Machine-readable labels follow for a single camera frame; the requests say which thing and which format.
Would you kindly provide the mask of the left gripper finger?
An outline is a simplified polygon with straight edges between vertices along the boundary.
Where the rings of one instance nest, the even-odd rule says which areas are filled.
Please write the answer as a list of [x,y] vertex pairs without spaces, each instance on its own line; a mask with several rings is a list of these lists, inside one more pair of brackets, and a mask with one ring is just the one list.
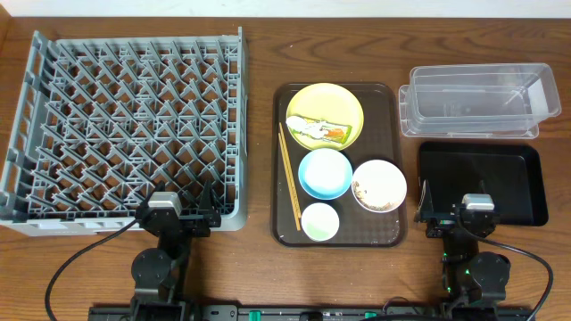
[[165,183],[160,182],[151,192],[148,193],[145,199],[141,202],[141,208],[162,208],[165,205],[165,201]]
[[198,204],[198,214],[210,215],[212,211],[211,181],[206,181]]

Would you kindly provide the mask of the white pink bowl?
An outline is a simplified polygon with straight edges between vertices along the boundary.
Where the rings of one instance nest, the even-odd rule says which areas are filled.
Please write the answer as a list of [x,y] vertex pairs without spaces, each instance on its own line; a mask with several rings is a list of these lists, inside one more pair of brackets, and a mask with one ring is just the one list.
[[352,194],[365,210],[390,212],[398,209],[406,198],[406,178],[387,160],[368,160],[353,172]]

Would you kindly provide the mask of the small white green cup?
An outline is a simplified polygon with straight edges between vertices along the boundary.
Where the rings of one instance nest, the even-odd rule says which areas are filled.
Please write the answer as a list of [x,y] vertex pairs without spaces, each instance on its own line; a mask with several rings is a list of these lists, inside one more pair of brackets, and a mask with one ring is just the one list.
[[301,223],[303,232],[315,242],[332,239],[340,227],[336,210],[324,202],[309,205],[302,212]]

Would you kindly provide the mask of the snack wrapper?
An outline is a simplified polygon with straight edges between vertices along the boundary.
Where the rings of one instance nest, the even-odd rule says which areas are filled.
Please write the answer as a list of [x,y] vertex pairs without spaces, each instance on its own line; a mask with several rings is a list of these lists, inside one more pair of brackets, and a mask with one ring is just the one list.
[[287,118],[285,123],[296,134],[336,144],[344,144],[352,132],[352,127],[348,125],[339,125],[297,115]]

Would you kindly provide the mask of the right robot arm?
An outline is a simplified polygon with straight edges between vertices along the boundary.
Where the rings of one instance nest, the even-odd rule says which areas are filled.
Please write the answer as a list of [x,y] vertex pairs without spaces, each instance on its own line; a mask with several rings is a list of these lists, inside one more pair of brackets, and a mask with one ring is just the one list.
[[511,269],[507,257],[479,250],[479,240],[500,221],[492,197],[467,193],[461,202],[438,212],[430,185],[424,181],[416,222],[426,224],[426,237],[443,241],[443,288],[449,298],[441,304],[450,320],[497,320],[497,304],[506,299]]

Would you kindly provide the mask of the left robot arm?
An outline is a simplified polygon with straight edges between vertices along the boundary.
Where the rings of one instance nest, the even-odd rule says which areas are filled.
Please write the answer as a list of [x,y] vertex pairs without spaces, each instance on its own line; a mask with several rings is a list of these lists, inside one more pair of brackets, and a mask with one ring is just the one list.
[[137,222],[158,238],[158,244],[141,251],[131,266],[135,294],[130,303],[130,320],[184,321],[201,318],[200,309],[184,297],[182,287],[192,240],[208,237],[214,227],[221,225],[210,181],[200,195],[197,216],[182,219],[182,214],[178,194],[166,191],[164,183],[159,183],[136,210]]

